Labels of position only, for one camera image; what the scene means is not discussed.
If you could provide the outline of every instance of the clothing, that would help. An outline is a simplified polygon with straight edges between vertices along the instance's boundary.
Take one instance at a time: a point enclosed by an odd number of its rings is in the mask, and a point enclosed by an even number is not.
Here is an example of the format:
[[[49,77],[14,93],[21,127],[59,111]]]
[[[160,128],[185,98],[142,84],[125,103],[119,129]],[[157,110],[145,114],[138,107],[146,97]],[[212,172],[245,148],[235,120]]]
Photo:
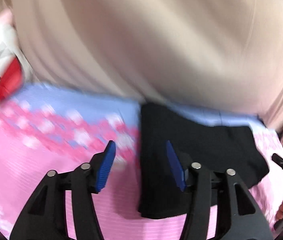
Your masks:
[[[5,0],[40,81],[283,125],[283,0]]]
[[[234,169],[248,188],[269,173],[248,126],[207,127],[179,116],[166,106],[145,104],[141,108],[142,217],[162,219],[189,209],[191,194],[181,192],[171,174],[166,154],[168,140],[174,148],[188,153],[194,162],[211,171]],[[217,194],[212,193],[211,205],[215,205]]]

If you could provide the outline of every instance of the light blue fabric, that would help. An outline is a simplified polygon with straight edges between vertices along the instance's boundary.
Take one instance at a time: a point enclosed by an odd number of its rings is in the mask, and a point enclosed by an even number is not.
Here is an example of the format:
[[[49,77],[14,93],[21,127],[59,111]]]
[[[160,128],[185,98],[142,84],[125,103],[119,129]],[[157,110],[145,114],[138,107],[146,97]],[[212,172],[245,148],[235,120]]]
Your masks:
[[[27,84],[14,98],[19,103],[27,101],[32,111],[49,104],[56,114],[65,116],[69,109],[78,111],[86,122],[94,122],[108,114],[119,114],[127,126],[139,124],[138,102],[100,94],[84,94],[76,90],[54,87],[48,84]],[[257,116],[227,113],[202,107],[169,104],[180,115],[207,126],[250,126],[253,131],[265,129]]]

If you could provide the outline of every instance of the pink striped fabric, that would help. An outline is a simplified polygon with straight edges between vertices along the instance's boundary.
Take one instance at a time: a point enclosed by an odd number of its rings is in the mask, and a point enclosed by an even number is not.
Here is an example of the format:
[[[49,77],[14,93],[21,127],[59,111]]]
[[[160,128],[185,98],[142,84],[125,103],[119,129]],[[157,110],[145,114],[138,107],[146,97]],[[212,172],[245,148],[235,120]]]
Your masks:
[[[138,129],[127,127],[120,117],[105,117],[86,123],[76,115],[56,115],[43,107],[30,112],[27,105],[11,100],[0,110],[0,231],[8,238],[27,199],[50,169],[59,173],[75,169],[104,149],[107,141],[116,142],[117,153],[106,188],[93,196],[104,238],[120,240],[177,240],[185,215],[149,220],[137,212],[139,201]],[[270,161],[274,152],[283,156],[275,134],[263,130],[254,134],[256,145],[269,162],[270,173],[251,189],[270,225],[283,200],[283,171]],[[67,192],[67,225],[75,237],[71,196]],[[207,238],[215,233],[217,208],[211,208]]]

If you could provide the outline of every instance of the black cloth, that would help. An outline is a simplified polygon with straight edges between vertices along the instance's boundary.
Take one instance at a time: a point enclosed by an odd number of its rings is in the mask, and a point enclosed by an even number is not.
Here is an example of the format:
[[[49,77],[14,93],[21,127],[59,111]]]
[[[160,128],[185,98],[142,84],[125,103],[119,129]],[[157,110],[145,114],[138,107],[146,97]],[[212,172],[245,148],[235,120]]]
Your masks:
[[[188,120],[166,106],[148,103],[141,107],[141,197],[142,217],[162,219],[187,213],[191,194],[176,186],[166,154],[166,141],[190,154],[194,162],[215,172],[234,169],[248,188],[269,172],[256,149],[248,126],[208,127]],[[217,204],[212,192],[211,205]]]

